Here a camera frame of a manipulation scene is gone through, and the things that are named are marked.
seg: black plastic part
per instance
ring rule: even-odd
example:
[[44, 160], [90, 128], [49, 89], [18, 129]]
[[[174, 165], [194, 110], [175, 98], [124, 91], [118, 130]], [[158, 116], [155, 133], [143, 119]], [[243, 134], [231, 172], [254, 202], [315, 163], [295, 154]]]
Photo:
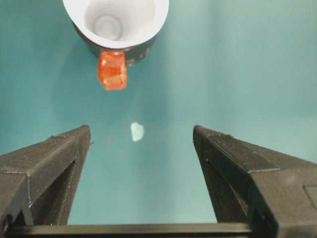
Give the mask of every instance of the black plastic part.
[[317, 237], [316, 164], [201, 126], [194, 145], [219, 221], [260, 222], [275, 238]]
[[0, 224], [65, 225], [89, 145], [85, 125], [0, 156]]

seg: white cup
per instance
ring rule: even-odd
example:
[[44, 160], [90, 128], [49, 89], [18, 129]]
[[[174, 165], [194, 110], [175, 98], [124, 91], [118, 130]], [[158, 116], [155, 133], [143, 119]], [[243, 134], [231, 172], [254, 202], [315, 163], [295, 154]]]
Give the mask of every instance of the white cup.
[[169, 0], [63, 0], [71, 20], [93, 43], [125, 49], [153, 38], [168, 14]]
[[[169, 0], [63, 2], [78, 34], [92, 52], [100, 56], [98, 76], [106, 90], [126, 87], [126, 65], [135, 64], [149, 53], [165, 23], [169, 7]], [[113, 62], [120, 60], [122, 55], [124, 63], [114, 68]], [[107, 78], [107, 70], [118, 73], [115, 77]], [[115, 85], [111, 86], [111, 81], [116, 82]]]

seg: orange block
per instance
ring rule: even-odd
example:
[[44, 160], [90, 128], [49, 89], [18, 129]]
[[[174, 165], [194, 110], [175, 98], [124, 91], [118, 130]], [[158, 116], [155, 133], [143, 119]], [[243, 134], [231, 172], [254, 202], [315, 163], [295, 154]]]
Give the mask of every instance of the orange block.
[[124, 52], [102, 52], [98, 62], [98, 78], [107, 91], [126, 88], [128, 77]]

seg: teal surface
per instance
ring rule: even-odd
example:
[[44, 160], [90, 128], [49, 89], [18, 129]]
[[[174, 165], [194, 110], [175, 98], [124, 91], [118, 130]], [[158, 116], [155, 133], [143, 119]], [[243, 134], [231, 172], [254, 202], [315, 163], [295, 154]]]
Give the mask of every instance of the teal surface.
[[96, 67], [60, 0], [0, 0], [0, 154], [90, 125], [73, 224], [214, 222], [196, 124], [317, 162], [315, 0], [171, 0], [126, 90]]

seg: white object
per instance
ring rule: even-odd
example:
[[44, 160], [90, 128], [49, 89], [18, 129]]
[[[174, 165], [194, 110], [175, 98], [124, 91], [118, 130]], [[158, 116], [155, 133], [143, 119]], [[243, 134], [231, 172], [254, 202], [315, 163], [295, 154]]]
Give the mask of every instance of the white object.
[[122, 49], [154, 37], [165, 23], [169, 0], [63, 0], [78, 29], [97, 45]]
[[144, 126], [134, 122], [131, 124], [131, 133], [133, 142], [142, 140], [144, 136]]

